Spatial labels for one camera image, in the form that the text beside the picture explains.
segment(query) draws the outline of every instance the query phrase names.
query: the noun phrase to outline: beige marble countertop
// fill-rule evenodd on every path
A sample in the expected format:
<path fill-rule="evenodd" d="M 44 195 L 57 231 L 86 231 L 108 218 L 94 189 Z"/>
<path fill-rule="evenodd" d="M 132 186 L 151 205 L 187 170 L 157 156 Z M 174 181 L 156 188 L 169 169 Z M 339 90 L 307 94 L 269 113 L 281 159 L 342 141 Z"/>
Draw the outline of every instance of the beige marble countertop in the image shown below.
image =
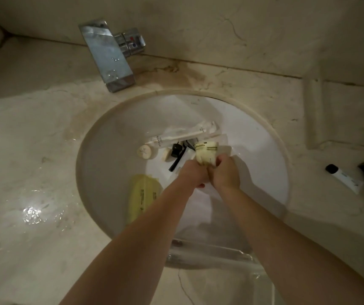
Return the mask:
<path fill-rule="evenodd" d="M 364 150 L 306 149 L 301 80 L 149 56 L 129 62 L 136 86 L 112 94 L 86 47 L 25 38 L 2 47 L 0 299 L 57 304 L 108 243 L 78 195 L 80 143 L 111 107 L 166 93 L 229 101 L 275 133 L 291 181 L 285 221 L 364 277 L 364 189 L 355 195 L 324 170 L 334 163 L 361 179 Z M 226 271 L 165 268 L 153 304 L 236 304 L 246 298 L 243 282 Z"/>

